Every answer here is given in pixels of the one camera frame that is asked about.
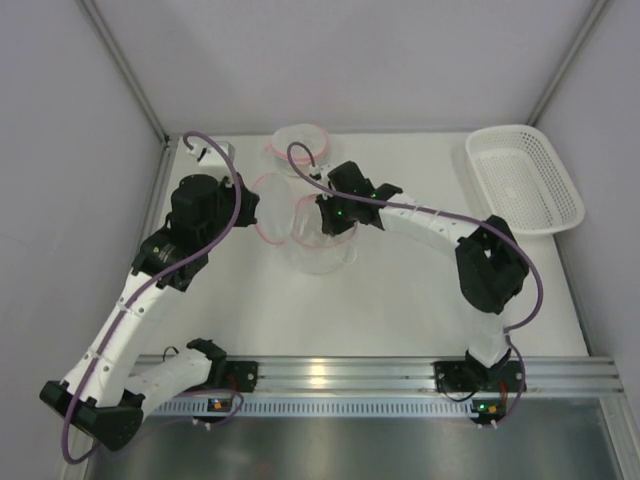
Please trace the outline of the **white mesh laundry bag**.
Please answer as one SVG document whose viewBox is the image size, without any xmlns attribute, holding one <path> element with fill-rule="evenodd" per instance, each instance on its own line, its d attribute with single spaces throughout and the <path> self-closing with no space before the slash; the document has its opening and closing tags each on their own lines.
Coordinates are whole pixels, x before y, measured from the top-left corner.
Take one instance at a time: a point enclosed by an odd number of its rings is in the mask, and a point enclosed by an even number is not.
<svg viewBox="0 0 640 480">
<path fill-rule="evenodd" d="M 278 247 L 292 267 L 323 275 L 355 262 L 357 228 L 335 237 L 324 234 L 313 195 L 296 199 L 289 183 L 277 173 L 262 175 L 251 191 L 259 196 L 256 231 L 266 243 Z"/>
<path fill-rule="evenodd" d="M 318 165 L 329 150 L 328 132 L 317 125 L 303 123 L 286 126 L 273 133 L 268 143 L 268 150 L 274 156 L 276 162 L 285 169 L 290 170 L 288 148 L 292 143 L 304 145 L 311 156 L 302 147 L 295 146 L 291 153 L 294 164 L 303 170 L 312 163 Z"/>
</svg>

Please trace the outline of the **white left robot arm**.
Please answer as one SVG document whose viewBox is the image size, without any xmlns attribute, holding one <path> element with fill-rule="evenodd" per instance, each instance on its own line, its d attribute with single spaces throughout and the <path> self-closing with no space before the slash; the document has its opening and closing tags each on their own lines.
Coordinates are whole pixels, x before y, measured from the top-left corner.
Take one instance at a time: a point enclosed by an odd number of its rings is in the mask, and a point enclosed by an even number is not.
<svg viewBox="0 0 640 480">
<path fill-rule="evenodd" d="M 171 195 L 163 226 L 144 240 L 114 309 L 63 379 L 47 382 L 41 400 L 110 451 L 131 442 L 157 407 L 190 389 L 235 390 L 227 354 L 197 338 L 178 354 L 135 375 L 143 346 L 207 265 L 208 253 L 234 227 L 256 224 L 258 194 L 231 178 L 194 174 Z"/>
</svg>

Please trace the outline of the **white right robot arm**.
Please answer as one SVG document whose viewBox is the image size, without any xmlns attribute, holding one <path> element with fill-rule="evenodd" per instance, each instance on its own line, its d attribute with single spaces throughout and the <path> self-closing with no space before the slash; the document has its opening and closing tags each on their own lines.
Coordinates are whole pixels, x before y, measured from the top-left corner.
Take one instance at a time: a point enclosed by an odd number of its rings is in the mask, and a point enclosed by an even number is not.
<svg viewBox="0 0 640 480">
<path fill-rule="evenodd" d="M 438 210 L 423 212 L 400 187 L 374 186 L 352 161 L 315 166 L 310 178 L 330 190 L 316 198 L 324 234 L 337 236 L 355 225 L 369 225 L 407 236 L 452 261 L 461 295 L 475 311 L 462 373 L 469 384 L 494 381 L 511 354 L 503 311 L 529 274 L 528 264 L 513 248 L 515 238 L 506 221 L 487 218 L 482 223 L 492 228 L 488 231 Z"/>
</svg>

